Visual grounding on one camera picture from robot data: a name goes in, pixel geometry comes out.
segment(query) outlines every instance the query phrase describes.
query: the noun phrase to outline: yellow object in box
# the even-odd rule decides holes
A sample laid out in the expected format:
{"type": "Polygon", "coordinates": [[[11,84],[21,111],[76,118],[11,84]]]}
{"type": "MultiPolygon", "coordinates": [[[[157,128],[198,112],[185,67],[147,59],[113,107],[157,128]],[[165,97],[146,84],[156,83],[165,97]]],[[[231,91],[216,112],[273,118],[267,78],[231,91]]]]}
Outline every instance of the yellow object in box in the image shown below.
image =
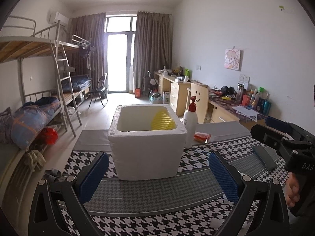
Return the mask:
{"type": "Polygon", "coordinates": [[[176,128],[174,120],[166,111],[159,111],[151,122],[151,130],[173,130],[176,128]]]}

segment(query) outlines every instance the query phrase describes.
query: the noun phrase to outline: white wall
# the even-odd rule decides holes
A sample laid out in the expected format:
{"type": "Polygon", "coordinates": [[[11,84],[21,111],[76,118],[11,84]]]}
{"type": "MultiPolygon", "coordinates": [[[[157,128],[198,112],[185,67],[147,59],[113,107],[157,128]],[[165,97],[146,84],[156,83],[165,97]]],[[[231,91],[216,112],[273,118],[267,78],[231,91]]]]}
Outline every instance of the white wall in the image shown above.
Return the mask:
{"type": "MultiPolygon", "coordinates": [[[[66,17],[71,17],[71,11],[58,0],[21,0],[12,11],[11,15],[32,18],[36,21],[36,30],[44,29],[48,23],[51,11],[59,11],[66,17]]],[[[7,24],[27,25],[24,22],[8,19],[7,24]]],[[[25,35],[29,36],[30,30],[3,28],[0,36],[25,35]]],[[[0,111],[8,106],[16,110],[21,106],[19,94],[17,61],[0,64],[0,111]]],[[[49,90],[55,87],[54,64],[51,57],[28,58],[23,61],[24,85],[26,94],[49,90]]]]}
{"type": "Polygon", "coordinates": [[[315,27],[297,0],[183,0],[173,43],[174,67],[180,62],[210,87],[236,87],[248,75],[270,92],[270,115],[314,133],[315,27]],[[233,46],[244,51],[241,72],[223,67],[233,46]]]}
{"type": "Polygon", "coordinates": [[[138,11],[157,12],[172,14],[173,9],[167,7],[142,5],[142,4],[126,4],[126,5],[100,5],[89,8],[76,10],[73,12],[72,17],[81,17],[91,14],[106,12],[106,15],[119,15],[119,14],[137,14],[138,11]]]}

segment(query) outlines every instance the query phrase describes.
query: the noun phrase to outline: chair back with smiley face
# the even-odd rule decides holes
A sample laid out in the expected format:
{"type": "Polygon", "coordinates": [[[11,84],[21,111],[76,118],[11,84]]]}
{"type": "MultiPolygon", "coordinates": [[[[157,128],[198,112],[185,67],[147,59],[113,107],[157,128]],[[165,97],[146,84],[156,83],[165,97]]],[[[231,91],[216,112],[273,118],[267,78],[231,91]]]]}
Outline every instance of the chair back with smiley face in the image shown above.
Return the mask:
{"type": "Polygon", "coordinates": [[[201,85],[191,84],[191,96],[196,96],[196,114],[198,123],[203,124],[206,119],[209,104],[209,90],[201,85]]]}

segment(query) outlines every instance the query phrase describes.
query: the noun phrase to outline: canvas painting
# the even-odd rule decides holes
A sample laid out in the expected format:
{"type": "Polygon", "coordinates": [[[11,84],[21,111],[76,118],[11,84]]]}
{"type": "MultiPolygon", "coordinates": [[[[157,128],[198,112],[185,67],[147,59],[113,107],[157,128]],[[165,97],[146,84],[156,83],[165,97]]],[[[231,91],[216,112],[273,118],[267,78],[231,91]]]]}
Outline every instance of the canvas painting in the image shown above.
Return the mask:
{"type": "Polygon", "coordinates": [[[224,67],[232,70],[239,70],[241,50],[229,49],[225,50],[224,67]]]}

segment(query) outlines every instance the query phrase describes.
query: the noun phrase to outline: brown curtain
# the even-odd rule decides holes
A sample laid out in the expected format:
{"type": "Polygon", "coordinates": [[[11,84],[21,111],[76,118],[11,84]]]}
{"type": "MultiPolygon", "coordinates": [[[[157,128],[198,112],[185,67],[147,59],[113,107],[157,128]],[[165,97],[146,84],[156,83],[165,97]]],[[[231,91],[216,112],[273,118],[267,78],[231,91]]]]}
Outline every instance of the brown curtain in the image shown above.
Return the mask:
{"type": "Polygon", "coordinates": [[[168,14],[138,12],[134,37],[133,81],[142,88],[147,72],[171,68],[172,36],[168,14]]]}
{"type": "Polygon", "coordinates": [[[74,75],[90,75],[92,77],[92,87],[96,88],[100,77],[107,72],[105,64],[105,13],[73,18],[70,25],[70,38],[75,34],[92,43],[90,67],[88,69],[87,59],[73,53],[69,56],[70,66],[76,69],[74,75]]]}

